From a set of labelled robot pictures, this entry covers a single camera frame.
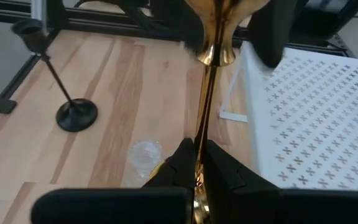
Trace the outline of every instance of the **black stand base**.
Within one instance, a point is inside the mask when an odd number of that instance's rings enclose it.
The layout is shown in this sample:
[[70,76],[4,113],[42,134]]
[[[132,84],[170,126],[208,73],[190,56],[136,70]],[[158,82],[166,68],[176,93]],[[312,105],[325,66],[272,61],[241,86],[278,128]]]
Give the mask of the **black stand base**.
[[65,131],[78,132],[91,126],[98,117],[96,105],[87,99],[74,99],[74,105],[63,104],[56,113],[56,122]]

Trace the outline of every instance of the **black metal frame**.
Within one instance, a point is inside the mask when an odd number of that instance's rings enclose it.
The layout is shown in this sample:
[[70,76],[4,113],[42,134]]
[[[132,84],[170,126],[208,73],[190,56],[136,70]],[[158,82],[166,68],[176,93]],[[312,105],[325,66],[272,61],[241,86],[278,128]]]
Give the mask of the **black metal frame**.
[[[136,20],[125,14],[65,8],[62,0],[47,1],[47,8],[48,28],[53,30],[48,37],[50,42],[53,41],[60,30],[77,30],[171,41],[180,40],[174,33],[169,33],[167,30],[145,30],[138,25]],[[0,0],[0,22],[15,23],[30,17],[30,3]],[[339,19],[345,21],[349,18],[343,18],[342,16]],[[150,17],[149,20],[151,23],[156,24],[156,27],[164,26],[163,21],[159,21],[153,17]],[[246,28],[238,27],[234,32],[233,46],[239,48],[242,42],[247,40],[248,36],[248,30]],[[354,56],[337,35],[330,40],[292,38],[290,39],[288,47],[343,57]],[[18,71],[10,84],[8,84],[6,89],[0,94],[0,98],[9,99],[39,59],[39,56],[31,56]]]

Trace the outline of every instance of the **clear plastic cup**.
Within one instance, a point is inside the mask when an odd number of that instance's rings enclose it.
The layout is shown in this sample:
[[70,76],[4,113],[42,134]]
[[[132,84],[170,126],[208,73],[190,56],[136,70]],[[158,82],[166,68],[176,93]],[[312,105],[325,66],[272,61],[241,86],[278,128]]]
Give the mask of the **clear plastic cup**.
[[158,142],[139,141],[129,149],[127,158],[130,162],[124,177],[124,187],[143,186],[150,173],[161,161],[161,146]]

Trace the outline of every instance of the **wooden table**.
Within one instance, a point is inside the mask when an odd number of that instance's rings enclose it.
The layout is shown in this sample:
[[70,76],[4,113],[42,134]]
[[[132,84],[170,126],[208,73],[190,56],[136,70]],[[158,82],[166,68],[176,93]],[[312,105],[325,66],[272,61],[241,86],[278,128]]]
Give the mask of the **wooden table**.
[[[195,135],[203,65],[177,42],[61,31],[48,50],[73,98],[96,103],[94,125],[62,131],[55,113],[66,99],[43,61],[0,115],[0,223],[29,223],[33,202],[61,187],[120,187],[127,150],[158,141],[164,157]],[[218,118],[235,66],[225,67],[216,92],[209,138],[250,167],[248,129]],[[232,110],[244,110],[235,88]]]

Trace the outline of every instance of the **light wood surface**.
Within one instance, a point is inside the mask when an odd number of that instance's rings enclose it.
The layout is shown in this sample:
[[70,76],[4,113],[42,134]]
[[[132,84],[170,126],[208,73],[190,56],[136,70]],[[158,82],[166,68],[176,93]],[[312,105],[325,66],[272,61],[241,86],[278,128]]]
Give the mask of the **light wood surface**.
[[[42,194],[61,187],[120,187],[127,150],[158,141],[163,156],[195,135],[203,65],[177,42],[62,31],[48,50],[73,98],[96,103],[94,125],[62,131],[55,113],[66,99],[39,61],[12,96],[17,108],[0,115],[0,223],[29,223]],[[224,68],[209,138],[250,167],[244,123],[218,119],[238,60]],[[244,112],[242,85],[229,110]]]

